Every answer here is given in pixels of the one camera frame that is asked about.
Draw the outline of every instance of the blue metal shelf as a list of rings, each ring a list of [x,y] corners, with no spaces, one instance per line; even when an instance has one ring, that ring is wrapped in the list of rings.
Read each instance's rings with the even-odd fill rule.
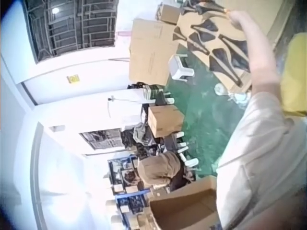
[[[109,166],[109,171],[110,171],[110,181],[111,181],[111,183],[113,185],[114,185],[114,182],[115,182],[115,177],[113,175],[113,166],[112,166],[111,162],[114,161],[114,160],[125,161],[125,160],[128,160],[128,159],[130,159],[130,161],[131,161],[132,168],[134,170],[136,170],[136,168],[133,165],[133,160],[137,159],[137,157],[134,156],[134,155],[130,155],[128,157],[121,157],[121,158],[116,158],[116,159],[108,160],[108,166]],[[120,212],[120,216],[122,218],[123,224],[126,226],[126,228],[128,230],[130,229],[129,220],[128,220],[126,214],[121,212],[120,204],[119,204],[118,200],[119,199],[123,199],[123,198],[133,197],[133,196],[141,196],[143,207],[145,207],[145,206],[147,206],[147,203],[145,201],[144,194],[146,194],[148,192],[150,192],[149,188],[143,189],[143,190],[135,192],[135,193],[124,193],[124,194],[115,194],[114,191],[113,191],[113,194],[114,194],[114,197],[115,197],[115,200],[116,200],[116,204],[117,204],[117,207],[118,207],[118,211]]]

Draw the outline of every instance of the ceiling light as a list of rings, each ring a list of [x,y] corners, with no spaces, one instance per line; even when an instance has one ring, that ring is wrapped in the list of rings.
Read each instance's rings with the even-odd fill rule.
[[[56,14],[56,13],[58,13],[58,12],[59,12],[59,9],[58,9],[57,7],[55,7],[55,8],[52,9],[52,13],[53,13],[53,14]]]

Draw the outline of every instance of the metal rack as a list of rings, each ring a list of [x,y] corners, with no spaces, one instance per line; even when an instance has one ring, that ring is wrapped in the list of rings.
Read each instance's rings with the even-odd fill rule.
[[[25,0],[37,61],[115,45],[118,0]]]
[[[111,181],[111,184],[114,185],[116,184],[116,179],[115,179],[115,175],[113,173],[113,166],[112,166],[112,162],[113,161],[120,161],[120,162],[125,162],[125,161],[130,161],[131,164],[132,164],[132,167],[134,170],[136,170],[135,166],[133,165],[133,160],[137,159],[136,156],[132,155],[132,156],[129,156],[129,157],[123,157],[123,158],[117,158],[117,159],[112,159],[112,160],[108,160],[108,166],[109,166],[109,172],[110,172],[110,181]],[[130,201],[129,201],[129,198],[133,198],[133,197],[137,197],[138,199],[141,200],[141,204],[140,204],[140,207],[146,207],[148,206],[145,198],[144,198],[144,194],[150,192],[150,189],[142,189],[138,192],[135,192],[135,193],[126,193],[126,192],[122,192],[122,193],[116,193],[114,190],[113,190],[113,194],[114,194],[114,197],[115,197],[115,200],[116,200],[116,204],[117,204],[117,208],[118,208],[118,211],[121,215],[121,218],[122,218],[122,221],[123,221],[123,224],[127,227],[127,229],[129,229],[130,225],[129,225],[129,221],[128,221],[128,218],[126,216],[125,213],[123,213],[120,209],[120,203],[123,199],[126,199],[128,201],[128,206],[129,206],[129,209],[132,211],[132,206],[130,204]]]

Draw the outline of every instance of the ceiling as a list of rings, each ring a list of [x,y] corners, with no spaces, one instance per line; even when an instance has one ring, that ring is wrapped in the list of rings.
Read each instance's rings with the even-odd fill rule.
[[[115,45],[118,0],[24,0],[36,61]]]

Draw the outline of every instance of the cable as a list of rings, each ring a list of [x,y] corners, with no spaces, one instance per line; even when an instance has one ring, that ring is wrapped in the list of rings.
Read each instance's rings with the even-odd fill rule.
[[[107,99],[107,112],[109,114],[109,118],[111,118],[111,113],[110,113],[110,102],[113,102],[113,101],[123,101],[123,102],[132,102],[132,103],[138,103],[138,104],[143,104],[142,102],[139,102],[139,101],[131,101],[131,100],[127,100],[127,99],[118,99],[118,98],[115,98],[114,96],[111,96],[111,97],[108,97]]]

